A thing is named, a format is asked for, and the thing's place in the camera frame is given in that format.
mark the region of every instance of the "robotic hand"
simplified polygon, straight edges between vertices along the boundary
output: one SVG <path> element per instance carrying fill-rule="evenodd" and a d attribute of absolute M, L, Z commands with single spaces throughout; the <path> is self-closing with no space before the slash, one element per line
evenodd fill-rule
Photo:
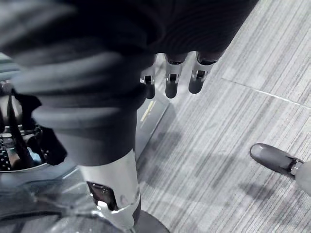
<path fill-rule="evenodd" d="M 196 52 L 194 66 L 192 68 L 192 74 L 189 82 L 189 91 L 192 94 L 197 94 L 201 91 L 207 75 L 211 72 L 212 67 L 223 53 L 224 52 L 217 54 L 202 51 Z M 182 68 L 185 63 L 187 54 L 188 53 L 178 55 L 165 54 L 165 95 L 170 99 L 174 98 L 177 94 L 178 82 L 181 77 Z M 154 65 L 141 73 L 141 82 L 147 86 L 147 98 L 152 99 L 155 96 Z"/>

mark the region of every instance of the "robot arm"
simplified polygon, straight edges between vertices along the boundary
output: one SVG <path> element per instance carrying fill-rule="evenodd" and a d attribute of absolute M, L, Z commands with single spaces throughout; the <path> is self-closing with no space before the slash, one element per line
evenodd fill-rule
<path fill-rule="evenodd" d="M 185 60 L 183 55 L 181 60 L 173 58 L 174 54 L 205 49 L 222 53 L 256 4 L 256 0 L 185 2 L 190 4 L 0 0 L 0 51 L 22 71 L 12 79 L 15 90 L 40 100 L 33 117 L 54 130 L 80 167 L 98 208 L 123 230 L 133 227 L 140 210 L 134 145 L 136 110 L 146 95 L 142 70 L 152 65 L 154 54 L 168 54 L 166 94 L 173 98 Z M 180 12 L 183 15 L 175 18 Z M 190 24 L 183 23 L 187 18 Z M 150 49 L 154 44 L 158 48 Z M 192 93 L 201 90 L 220 57 L 203 55 L 197 54 Z M 143 83 L 150 85 L 151 98 L 153 78 L 144 75 Z"/>

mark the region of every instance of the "clear plastic bag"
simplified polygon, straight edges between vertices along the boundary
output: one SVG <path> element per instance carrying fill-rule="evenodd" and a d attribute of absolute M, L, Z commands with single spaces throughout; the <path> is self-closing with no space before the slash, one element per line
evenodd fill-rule
<path fill-rule="evenodd" d="M 95 208 L 80 171 L 0 188 L 0 233 L 119 233 Z"/>

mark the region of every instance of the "gray carpet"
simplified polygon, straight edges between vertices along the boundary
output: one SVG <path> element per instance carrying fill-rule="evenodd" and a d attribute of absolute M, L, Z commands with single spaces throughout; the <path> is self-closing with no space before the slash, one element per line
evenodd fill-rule
<path fill-rule="evenodd" d="M 261 1 L 198 95 L 188 57 L 138 161 L 142 208 L 171 232 L 311 232 L 311 198 L 248 155 L 263 142 L 311 159 L 310 22 L 308 0 Z"/>

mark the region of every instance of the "robotic finger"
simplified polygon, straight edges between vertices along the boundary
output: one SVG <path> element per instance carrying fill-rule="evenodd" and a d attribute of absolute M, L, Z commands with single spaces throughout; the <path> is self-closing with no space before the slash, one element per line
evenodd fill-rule
<path fill-rule="evenodd" d="M 211 72 L 217 60 L 207 60 L 202 52 L 196 52 L 195 62 L 192 69 L 192 75 L 189 82 L 189 91 L 197 94 L 201 91 L 207 75 Z"/>
<path fill-rule="evenodd" d="M 275 147 L 257 143 L 251 147 L 250 156 L 272 171 L 295 179 L 299 187 L 311 196 L 311 161 L 292 157 Z"/>
<path fill-rule="evenodd" d="M 155 89 L 155 75 L 156 75 L 156 68 L 155 68 L 155 61 L 157 55 L 155 55 L 154 63 L 151 67 L 142 71 L 140 76 L 140 82 L 145 84 L 147 87 L 147 99 L 152 99 L 155 97 L 156 89 Z"/>
<path fill-rule="evenodd" d="M 172 99 L 177 94 L 178 82 L 181 75 L 181 70 L 183 68 L 183 63 L 187 57 L 187 53 L 172 55 L 166 54 L 166 86 L 165 86 L 165 95 Z"/>

